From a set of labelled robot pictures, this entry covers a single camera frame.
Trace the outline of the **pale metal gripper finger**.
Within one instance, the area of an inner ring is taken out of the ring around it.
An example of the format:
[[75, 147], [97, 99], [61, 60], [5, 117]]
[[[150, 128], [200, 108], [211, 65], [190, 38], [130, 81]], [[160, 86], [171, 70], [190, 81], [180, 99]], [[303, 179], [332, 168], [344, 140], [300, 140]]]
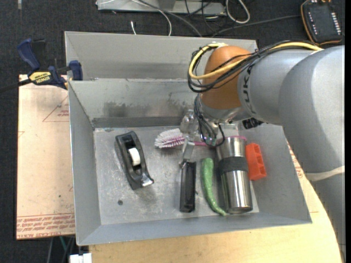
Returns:
[[184, 140], [182, 154], [180, 156], [180, 161], [179, 161], [180, 169], [184, 168], [185, 164], [191, 161], [191, 156], [192, 156], [194, 147], [195, 147], [194, 141], [189, 139]]

